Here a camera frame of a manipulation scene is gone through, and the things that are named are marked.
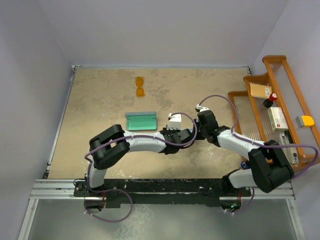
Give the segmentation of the red black bottle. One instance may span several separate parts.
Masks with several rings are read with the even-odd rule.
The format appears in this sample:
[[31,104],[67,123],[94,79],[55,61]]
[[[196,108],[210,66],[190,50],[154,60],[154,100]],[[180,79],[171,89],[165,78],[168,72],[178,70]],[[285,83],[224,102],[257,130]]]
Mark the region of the red black bottle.
[[265,108],[270,108],[273,106],[274,102],[278,99],[278,96],[276,93],[271,93],[270,96],[264,100],[263,106]]

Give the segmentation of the brown cardboard envelope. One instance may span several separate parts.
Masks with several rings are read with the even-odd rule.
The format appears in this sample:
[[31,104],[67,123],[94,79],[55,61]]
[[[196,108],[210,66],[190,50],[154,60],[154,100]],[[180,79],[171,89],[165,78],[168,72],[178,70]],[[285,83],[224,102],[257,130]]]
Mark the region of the brown cardboard envelope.
[[272,88],[268,85],[251,82],[250,95],[255,98],[268,99],[272,93]]

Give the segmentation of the yellow grey sponge block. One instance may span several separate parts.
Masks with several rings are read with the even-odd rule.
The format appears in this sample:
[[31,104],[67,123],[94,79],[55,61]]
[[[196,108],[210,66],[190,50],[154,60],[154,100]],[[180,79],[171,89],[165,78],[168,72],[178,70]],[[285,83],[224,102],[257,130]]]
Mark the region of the yellow grey sponge block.
[[299,115],[295,120],[299,128],[310,128],[315,125],[314,119],[309,115]]

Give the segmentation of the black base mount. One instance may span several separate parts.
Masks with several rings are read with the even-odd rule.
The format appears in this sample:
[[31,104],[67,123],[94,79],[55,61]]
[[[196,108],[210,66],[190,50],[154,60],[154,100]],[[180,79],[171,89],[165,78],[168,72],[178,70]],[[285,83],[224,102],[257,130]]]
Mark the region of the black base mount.
[[106,208],[119,208],[129,204],[129,198],[118,190],[125,191],[137,205],[205,205],[219,207],[227,200],[250,197],[248,187],[236,189],[221,178],[189,179],[105,179],[104,184],[91,191],[84,179],[74,183],[74,196],[86,200],[101,198],[102,190],[112,190],[106,194]]

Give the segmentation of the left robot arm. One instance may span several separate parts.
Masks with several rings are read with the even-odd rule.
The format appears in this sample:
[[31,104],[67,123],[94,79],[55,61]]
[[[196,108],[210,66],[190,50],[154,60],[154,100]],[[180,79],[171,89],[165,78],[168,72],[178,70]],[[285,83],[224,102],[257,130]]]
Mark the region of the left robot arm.
[[154,133],[134,133],[123,130],[115,124],[89,140],[90,167],[87,172],[85,190],[91,196],[98,196],[103,191],[107,169],[113,167],[127,153],[153,152],[165,155],[175,154],[185,146],[191,145],[197,130],[168,130],[163,128]]

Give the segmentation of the aluminium frame rail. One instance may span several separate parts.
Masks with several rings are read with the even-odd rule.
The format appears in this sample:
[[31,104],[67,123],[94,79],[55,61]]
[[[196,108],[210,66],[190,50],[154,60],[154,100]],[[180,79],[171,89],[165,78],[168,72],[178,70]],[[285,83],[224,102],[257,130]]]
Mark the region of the aluminium frame rail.
[[[33,182],[30,200],[80,200],[74,196],[75,186],[72,179],[36,179]],[[289,199],[294,200],[295,194],[292,184],[287,182],[270,193],[254,189],[255,200]]]

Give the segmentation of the wooden tiered rack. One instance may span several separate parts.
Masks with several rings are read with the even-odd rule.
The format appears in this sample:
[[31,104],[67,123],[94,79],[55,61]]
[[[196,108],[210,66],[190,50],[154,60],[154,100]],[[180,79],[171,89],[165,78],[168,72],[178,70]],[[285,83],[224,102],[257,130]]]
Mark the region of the wooden tiered rack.
[[318,164],[320,131],[284,55],[262,59],[266,73],[243,78],[246,89],[231,91],[235,131],[255,141],[277,141],[294,172]]

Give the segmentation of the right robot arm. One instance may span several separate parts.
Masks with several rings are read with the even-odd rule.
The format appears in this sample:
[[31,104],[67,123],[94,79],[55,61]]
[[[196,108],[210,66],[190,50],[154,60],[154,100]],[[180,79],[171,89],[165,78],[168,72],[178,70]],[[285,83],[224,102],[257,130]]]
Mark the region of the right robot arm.
[[199,110],[196,124],[199,140],[205,139],[248,160],[249,169],[234,170],[223,176],[222,190],[226,195],[233,196],[244,187],[269,193],[294,177],[294,170],[278,142],[255,142],[227,126],[219,126],[211,110]]

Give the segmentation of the blue black tool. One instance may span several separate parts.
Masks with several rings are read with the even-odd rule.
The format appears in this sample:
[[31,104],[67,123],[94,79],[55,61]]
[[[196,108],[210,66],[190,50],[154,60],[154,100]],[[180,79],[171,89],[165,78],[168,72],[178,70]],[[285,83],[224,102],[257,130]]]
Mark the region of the blue black tool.
[[240,163],[240,166],[241,166],[241,168],[244,169],[244,170],[247,170],[247,169],[250,169],[250,168],[251,168],[250,162],[249,162],[248,160],[242,161],[242,162]]

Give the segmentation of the white red box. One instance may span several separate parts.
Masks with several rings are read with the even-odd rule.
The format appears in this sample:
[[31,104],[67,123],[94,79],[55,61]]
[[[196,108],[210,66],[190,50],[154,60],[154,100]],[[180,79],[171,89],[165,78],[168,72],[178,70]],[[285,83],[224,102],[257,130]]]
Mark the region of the white red box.
[[287,121],[281,107],[270,107],[267,112],[273,132],[288,130]]

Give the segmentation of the blue-grey glasses case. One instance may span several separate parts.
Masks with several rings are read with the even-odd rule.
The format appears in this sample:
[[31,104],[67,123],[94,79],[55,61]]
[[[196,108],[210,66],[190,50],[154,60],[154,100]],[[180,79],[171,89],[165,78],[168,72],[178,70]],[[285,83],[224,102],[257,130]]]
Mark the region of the blue-grey glasses case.
[[126,112],[127,131],[153,131],[157,129],[157,113],[155,111]]

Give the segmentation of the orange sunglasses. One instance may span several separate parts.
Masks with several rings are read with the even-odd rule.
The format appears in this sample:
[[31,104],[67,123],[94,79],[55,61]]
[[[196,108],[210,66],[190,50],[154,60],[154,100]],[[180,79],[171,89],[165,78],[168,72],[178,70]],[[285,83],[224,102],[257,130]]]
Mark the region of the orange sunglasses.
[[137,76],[135,78],[135,84],[136,84],[136,96],[137,97],[144,97],[145,96],[145,92],[143,89],[143,85],[144,85],[144,77],[143,76]]

